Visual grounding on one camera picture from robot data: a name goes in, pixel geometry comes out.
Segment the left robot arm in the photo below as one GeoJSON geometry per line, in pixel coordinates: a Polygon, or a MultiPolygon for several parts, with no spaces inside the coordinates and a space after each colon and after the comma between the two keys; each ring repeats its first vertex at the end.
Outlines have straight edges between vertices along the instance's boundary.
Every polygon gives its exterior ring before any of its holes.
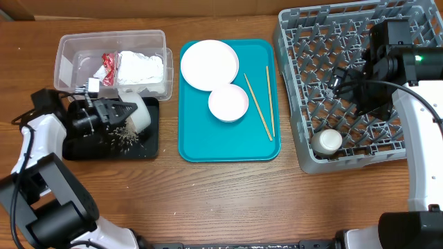
{"type": "Polygon", "coordinates": [[[34,248],[149,248],[132,229],[100,216],[93,197],[62,162],[67,135],[120,125],[137,110],[131,102],[88,100],[79,119],[62,103],[67,92],[41,89],[31,95],[33,109],[12,123],[24,137],[17,164],[1,179],[1,205],[10,217],[16,247],[22,233],[34,248]]]}

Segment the pile of rice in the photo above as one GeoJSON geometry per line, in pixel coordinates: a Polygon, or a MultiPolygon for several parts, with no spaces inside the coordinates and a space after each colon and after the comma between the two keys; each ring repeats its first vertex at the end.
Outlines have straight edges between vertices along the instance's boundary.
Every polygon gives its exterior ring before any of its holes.
{"type": "Polygon", "coordinates": [[[140,141],[139,134],[136,133],[131,120],[126,120],[122,126],[110,131],[108,136],[111,149],[124,154],[140,141]]]}

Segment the wooden chopstick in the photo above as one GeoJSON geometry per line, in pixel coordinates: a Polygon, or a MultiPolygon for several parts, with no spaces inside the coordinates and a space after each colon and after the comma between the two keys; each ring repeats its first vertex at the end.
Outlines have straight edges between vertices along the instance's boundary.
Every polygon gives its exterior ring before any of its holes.
{"type": "Polygon", "coordinates": [[[273,100],[272,100],[272,93],[271,93],[271,81],[270,81],[269,66],[266,66],[266,80],[267,80],[267,87],[268,87],[268,94],[269,94],[271,128],[272,128],[273,138],[275,138],[275,121],[274,121],[274,114],[273,114],[273,100]]]}
{"type": "Polygon", "coordinates": [[[266,120],[264,119],[264,116],[263,116],[262,110],[261,110],[261,108],[260,108],[259,102],[258,102],[258,100],[257,100],[257,98],[256,98],[256,96],[255,96],[255,93],[254,93],[254,91],[253,91],[253,88],[252,88],[252,86],[251,86],[251,83],[249,82],[248,77],[247,77],[247,75],[246,75],[245,73],[244,73],[244,78],[245,78],[245,80],[246,80],[246,83],[247,83],[248,89],[249,89],[249,91],[250,91],[250,93],[251,93],[251,96],[252,96],[252,98],[253,98],[253,101],[254,101],[254,103],[255,103],[256,109],[257,109],[257,111],[258,111],[258,113],[259,113],[260,119],[261,119],[262,124],[263,124],[263,127],[264,127],[264,129],[265,129],[265,131],[266,131],[266,134],[267,134],[267,136],[268,136],[268,138],[269,138],[269,141],[272,142],[272,141],[273,141],[273,138],[272,138],[271,133],[270,133],[270,131],[269,131],[269,128],[268,128],[268,126],[267,126],[266,120]]]}

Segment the large pink plate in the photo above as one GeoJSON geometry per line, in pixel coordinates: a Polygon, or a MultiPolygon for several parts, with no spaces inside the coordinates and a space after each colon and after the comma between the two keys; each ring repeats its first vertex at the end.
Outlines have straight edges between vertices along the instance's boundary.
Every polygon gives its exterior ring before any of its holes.
{"type": "Polygon", "coordinates": [[[181,57],[184,80],[200,91],[213,91],[237,77],[239,58],[227,43],[208,39],[191,45],[181,57]]]}

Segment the white cup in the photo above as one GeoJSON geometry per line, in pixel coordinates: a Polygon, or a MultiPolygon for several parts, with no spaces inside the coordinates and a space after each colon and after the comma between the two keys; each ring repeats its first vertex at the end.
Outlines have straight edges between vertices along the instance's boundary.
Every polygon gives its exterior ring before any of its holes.
{"type": "Polygon", "coordinates": [[[311,148],[317,156],[331,156],[341,147],[342,135],[334,129],[315,133],[311,138],[311,148]]]}

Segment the grey bowl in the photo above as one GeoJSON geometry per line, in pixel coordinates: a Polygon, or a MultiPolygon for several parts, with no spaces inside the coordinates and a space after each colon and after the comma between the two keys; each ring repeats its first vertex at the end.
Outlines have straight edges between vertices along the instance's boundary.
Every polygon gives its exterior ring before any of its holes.
{"type": "Polygon", "coordinates": [[[120,91],[119,98],[123,102],[136,104],[137,109],[127,119],[127,126],[131,131],[138,134],[151,125],[151,115],[142,97],[138,93],[120,91]]]}

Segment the white napkin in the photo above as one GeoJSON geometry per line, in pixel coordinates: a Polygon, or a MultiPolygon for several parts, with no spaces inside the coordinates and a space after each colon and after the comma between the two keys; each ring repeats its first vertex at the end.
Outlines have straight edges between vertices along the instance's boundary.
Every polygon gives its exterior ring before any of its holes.
{"type": "MultiPolygon", "coordinates": [[[[113,86],[119,86],[121,91],[165,93],[164,65],[161,57],[146,56],[130,50],[124,50],[118,54],[118,70],[113,86]]],[[[98,78],[102,83],[105,77],[103,65],[93,74],[93,77],[98,78]]]]}

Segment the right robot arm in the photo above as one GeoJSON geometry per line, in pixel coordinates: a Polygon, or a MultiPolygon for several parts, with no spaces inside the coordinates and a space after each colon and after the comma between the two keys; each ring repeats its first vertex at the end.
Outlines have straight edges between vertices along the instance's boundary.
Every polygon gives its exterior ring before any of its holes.
{"type": "Polygon", "coordinates": [[[442,48],[414,44],[406,20],[370,29],[361,71],[338,68],[329,81],[355,114],[401,121],[409,170],[407,212],[387,212],[378,224],[348,230],[343,248],[442,247],[442,48]]]}

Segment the pink bowl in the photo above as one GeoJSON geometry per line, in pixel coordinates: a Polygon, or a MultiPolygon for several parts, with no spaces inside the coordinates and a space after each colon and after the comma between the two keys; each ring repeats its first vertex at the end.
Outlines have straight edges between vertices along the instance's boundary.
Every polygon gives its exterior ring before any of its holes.
{"type": "Polygon", "coordinates": [[[248,111],[249,98],[245,90],[227,84],[211,92],[208,98],[210,112],[222,122],[235,122],[248,111]]]}

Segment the red sauce packet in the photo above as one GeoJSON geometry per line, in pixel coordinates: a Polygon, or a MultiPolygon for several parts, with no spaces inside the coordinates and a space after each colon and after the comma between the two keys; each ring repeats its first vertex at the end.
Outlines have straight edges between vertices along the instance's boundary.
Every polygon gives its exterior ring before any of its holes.
{"type": "Polygon", "coordinates": [[[113,86],[116,73],[118,70],[119,54],[114,53],[103,53],[102,54],[102,65],[105,68],[105,77],[102,83],[105,86],[113,86]]]}

